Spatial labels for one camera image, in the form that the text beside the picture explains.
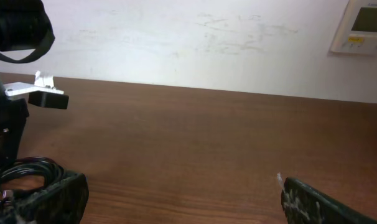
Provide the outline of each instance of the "black strap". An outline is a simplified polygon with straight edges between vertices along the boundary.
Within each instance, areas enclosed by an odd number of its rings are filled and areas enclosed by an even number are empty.
[[[54,40],[55,40],[55,37],[53,35],[52,30],[50,29],[46,32],[45,37],[42,39],[38,47],[25,58],[20,59],[20,60],[14,60],[0,53],[0,60],[4,62],[9,62],[9,63],[29,63],[29,62],[36,61],[50,50]]]

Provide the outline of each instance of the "wood grain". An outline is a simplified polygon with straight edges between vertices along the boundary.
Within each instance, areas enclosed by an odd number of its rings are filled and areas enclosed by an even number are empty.
[[[4,74],[4,82],[33,77]],[[86,174],[82,223],[286,223],[276,174],[377,219],[377,105],[56,78],[20,157]]]

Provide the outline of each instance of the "white wall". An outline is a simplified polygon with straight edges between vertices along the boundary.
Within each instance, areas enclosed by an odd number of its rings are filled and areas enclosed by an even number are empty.
[[[44,4],[51,51],[1,71],[377,103],[377,58],[328,55],[347,0]]]

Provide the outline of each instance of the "thermostat screen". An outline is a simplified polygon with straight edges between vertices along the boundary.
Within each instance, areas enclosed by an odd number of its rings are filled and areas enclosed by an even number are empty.
[[[352,31],[377,32],[377,8],[363,7],[360,9]]]

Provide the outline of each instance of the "wooden table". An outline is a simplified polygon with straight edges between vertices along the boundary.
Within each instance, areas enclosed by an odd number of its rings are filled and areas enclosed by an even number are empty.
[[[87,176],[81,223],[287,223],[278,172],[377,219],[376,104],[55,81],[68,110],[30,105],[19,157]]]

